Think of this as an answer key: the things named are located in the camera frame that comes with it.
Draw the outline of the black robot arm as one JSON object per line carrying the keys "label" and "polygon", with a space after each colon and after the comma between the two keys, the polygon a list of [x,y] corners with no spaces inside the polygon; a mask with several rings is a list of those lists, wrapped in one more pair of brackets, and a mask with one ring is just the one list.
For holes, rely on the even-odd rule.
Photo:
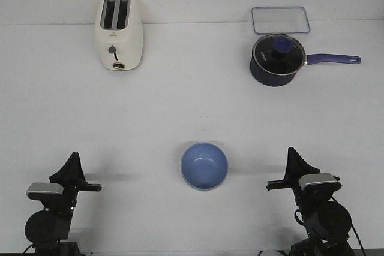
{"label": "black robot arm", "polygon": [[35,255],[82,255],[78,244],[67,240],[80,191],[100,192],[101,185],[86,181],[78,152],[49,176],[48,183],[34,182],[26,190],[30,200],[43,205],[25,224],[25,236]]}
{"label": "black robot arm", "polygon": [[339,177],[322,173],[293,147],[288,148],[283,179],[269,181],[266,189],[293,191],[297,205],[294,218],[305,228],[307,238],[293,244],[289,255],[355,255],[348,243],[349,232],[356,231],[351,215],[333,197],[341,187]]}

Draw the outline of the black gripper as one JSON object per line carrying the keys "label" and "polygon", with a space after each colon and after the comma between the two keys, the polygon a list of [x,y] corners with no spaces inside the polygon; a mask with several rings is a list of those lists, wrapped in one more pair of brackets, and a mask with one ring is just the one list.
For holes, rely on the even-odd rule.
{"label": "black gripper", "polygon": [[319,174],[320,169],[309,165],[293,147],[289,147],[284,179],[268,181],[266,189],[268,191],[291,189],[295,196],[295,203],[299,208],[315,208],[332,198],[334,192],[328,190],[302,191],[298,183],[299,179],[292,180],[294,173],[300,179],[304,175]]}
{"label": "black gripper", "polygon": [[[76,181],[73,181],[73,161]],[[59,183],[64,189],[60,202],[62,208],[76,207],[77,195],[80,191],[101,191],[100,184],[88,183],[86,181],[80,162],[80,155],[78,152],[73,152],[65,164],[59,169],[59,171],[49,176],[49,180],[51,183]]]}

